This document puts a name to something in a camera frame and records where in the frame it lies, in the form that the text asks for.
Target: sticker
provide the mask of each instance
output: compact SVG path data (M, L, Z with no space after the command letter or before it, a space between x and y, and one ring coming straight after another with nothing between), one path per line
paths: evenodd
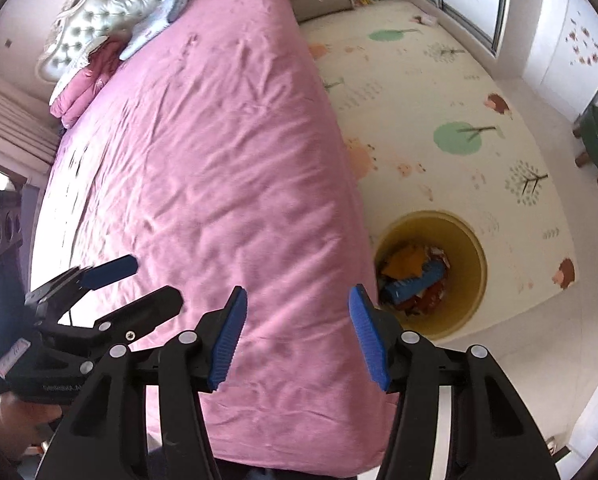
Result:
M8 350L8 353L0 359L1 379L6 379L6 374L12 369L16 362L21 359L28 348L30 348L30 342L23 338L12 345L12 348Z

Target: floor mat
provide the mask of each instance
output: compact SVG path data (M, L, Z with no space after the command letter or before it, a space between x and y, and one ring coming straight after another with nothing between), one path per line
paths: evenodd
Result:
M566 289L578 273L566 216L534 137L447 31L405 0L301 26L337 113L376 244L410 212L445 210L479 238L484 300L456 336Z

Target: curtain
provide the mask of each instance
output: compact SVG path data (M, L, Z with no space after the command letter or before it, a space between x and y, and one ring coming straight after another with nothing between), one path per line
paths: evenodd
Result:
M0 151L17 162L46 173L60 137L0 91Z

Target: blue object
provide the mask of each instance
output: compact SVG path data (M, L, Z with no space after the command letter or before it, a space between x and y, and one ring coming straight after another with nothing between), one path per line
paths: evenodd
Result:
M375 307L363 285L357 285L350 291L348 309L370 377L386 392L390 385L388 359L381 335L372 319Z
M444 277L445 265L441 260L431 260L423 265L420 278L408 278L398 282L388 283L381 291L382 296L388 295L392 304L400 304L412 298L418 292L434 285Z
M237 348L241 330L246 323L247 311L248 295L244 289L241 289L212 349L213 362L208 373L208 385L212 391L215 391L228 376L234 350Z
M79 285L89 290L97 290L136 274L138 269L137 259L131 254L126 254L107 264L87 270L83 273Z

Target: drawer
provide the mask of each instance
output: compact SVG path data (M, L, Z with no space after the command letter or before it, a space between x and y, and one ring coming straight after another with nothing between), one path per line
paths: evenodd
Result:
M351 9L350 0L290 0L298 22L338 10Z

